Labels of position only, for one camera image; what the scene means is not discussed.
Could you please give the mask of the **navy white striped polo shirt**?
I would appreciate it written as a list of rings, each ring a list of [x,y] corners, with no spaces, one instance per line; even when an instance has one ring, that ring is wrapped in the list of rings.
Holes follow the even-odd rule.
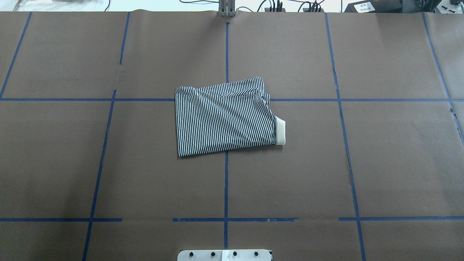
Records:
[[[175,92],[179,157],[286,143],[286,122],[270,109],[259,76]]]

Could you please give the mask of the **black orange power strip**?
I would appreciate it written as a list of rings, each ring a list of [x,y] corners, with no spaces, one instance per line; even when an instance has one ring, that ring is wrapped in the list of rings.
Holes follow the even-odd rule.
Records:
[[[289,2],[298,3],[299,7],[297,13],[322,13],[323,8],[321,3],[316,0],[288,0]],[[259,11],[264,11],[267,13],[284,13],[285,12],[285,0],[265,0],[261,3],[258,8]]]

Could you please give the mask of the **black computer box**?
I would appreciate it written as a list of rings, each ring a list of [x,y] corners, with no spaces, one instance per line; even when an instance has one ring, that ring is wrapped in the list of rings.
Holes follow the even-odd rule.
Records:
[[[362,0],[347,5],[344,13],[402,13],[401,0]]]

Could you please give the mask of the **aluminium frame post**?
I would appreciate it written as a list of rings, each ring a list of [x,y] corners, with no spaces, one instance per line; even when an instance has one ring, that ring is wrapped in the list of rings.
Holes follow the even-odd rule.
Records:
[[[218,0],[218,16],[234,17],[236,15],[235,0]]]

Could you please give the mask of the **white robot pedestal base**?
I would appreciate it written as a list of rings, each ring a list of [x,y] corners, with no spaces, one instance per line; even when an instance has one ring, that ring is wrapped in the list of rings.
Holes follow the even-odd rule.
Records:
[[[271,250],[267,249],[202,249],[182,250],[178,261],[272,261]]]

